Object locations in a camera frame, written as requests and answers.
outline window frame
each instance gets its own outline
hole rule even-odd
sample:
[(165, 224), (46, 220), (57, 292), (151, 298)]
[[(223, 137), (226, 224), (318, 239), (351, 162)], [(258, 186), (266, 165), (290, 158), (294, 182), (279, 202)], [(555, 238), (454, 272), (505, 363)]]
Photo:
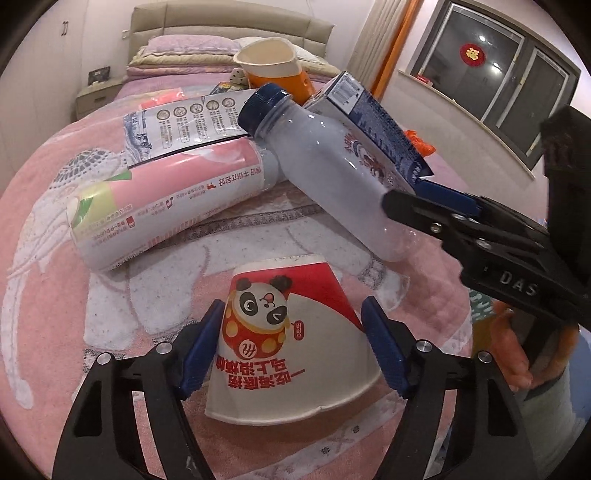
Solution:
[(515, 20), (508, 19), (500, 12), (497, 12), (494, 9), (489, 9), (488, 7), (484, 8), (483, 5), (470, 1), (443, 0), (438, 8), (436, 8), (436, 11), (433, 15), (434, 21), (430, 22), (430, 31), (426, 35), (424, 42), (422, 42), (422, 44), (417, 49), (418, 56), (416, 56), (414, 61), (411, 62), (409, 72), (410, 75), (416, 77), (418, 74), (420, 74), (420, 72), (424, 71), (430, 57), (437, 47), (437, 42), (443, 34), (443, 30), (449, 21), (449, 18), (453, 12), (453, 7), (455, 5), (472, 11), (477, 15), (483, 16), (487, 20), (493, 21), (494, 23), (500, 25), (503, 29), (508, 30), (522, 38), (518, 45), (517, 51), (515, 52), (511, 67), (507, 70), (497, 93), (491, 100), (491, 103), (489, 104), (483, 116), (481, 118), (475, 118), (477, 121), (490, 129), (499, 140), (505, 143), (529, 170), (533, 170), (543, 154), (542, 146), (538, 138), (534, 140), (530, 146), (530, 150), (524, 152), (519, 147), (517, 147), (517, 145), (515, 145), (515, 143), (500, 130), (500, 127), (496, 126), (496, 124), (506, 109), (511, 97), (517, 90), (517, 87), (528, 66), (528, 62), (531, 59), (535, 60), (535, 57), (532, 55), (535, 54), (536, 50), (539, 51), (544, 57), (550, 59), (556, 66), (558, 66), (567, 74), (567, 80), (563, 83), (561, 94), (557, 98), (557, 102), (552, 110), (553, 112), (561, 106), (570, 104), (578, 85), (581, 71), (562, 52), (549, 45), (539, 35), (532, 32), (527, 27), (524, 27)]

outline beige upholstered headboard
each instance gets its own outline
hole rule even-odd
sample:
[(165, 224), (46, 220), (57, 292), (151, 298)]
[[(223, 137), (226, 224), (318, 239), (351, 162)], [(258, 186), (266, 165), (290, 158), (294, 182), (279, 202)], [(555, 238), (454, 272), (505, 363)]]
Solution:
[(129, 59), (160, 35), (193, 34), (285, 37), (324, 57), (334, 25), (283, 8), (236, 0), (174, 0), (135, 7), (131, 16)]

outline red round window decoration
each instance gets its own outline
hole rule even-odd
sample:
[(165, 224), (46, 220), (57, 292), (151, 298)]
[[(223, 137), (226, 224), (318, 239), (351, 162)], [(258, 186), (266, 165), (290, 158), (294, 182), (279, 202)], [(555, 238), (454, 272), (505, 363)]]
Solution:
[(460, 48), (460, 57), (470, 67), (480, 67), (486, 61), (484, 50), (475, 43), (462, 45), (462, 48)]

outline window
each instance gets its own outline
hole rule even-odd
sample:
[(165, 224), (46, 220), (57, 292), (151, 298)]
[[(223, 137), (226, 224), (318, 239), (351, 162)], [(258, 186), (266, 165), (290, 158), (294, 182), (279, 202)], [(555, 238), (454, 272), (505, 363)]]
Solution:
[(446, 1), (411, 74), (483, 122), (531, 170), (540, 123), (570, 103), (580, 70), (493, 13)]

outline dark blue bottle cap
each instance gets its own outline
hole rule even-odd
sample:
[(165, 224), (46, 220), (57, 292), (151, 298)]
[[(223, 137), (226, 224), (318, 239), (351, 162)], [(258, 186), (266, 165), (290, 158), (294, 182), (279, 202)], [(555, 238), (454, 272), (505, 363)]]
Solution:
[(291, 96), (291, 94), (275, 83), (263, 85), (242, 107), (240, 115), (238, 115), (238, 125), (250, 136), (254, 137), (256, 129), (269, 112), (288, 96)]

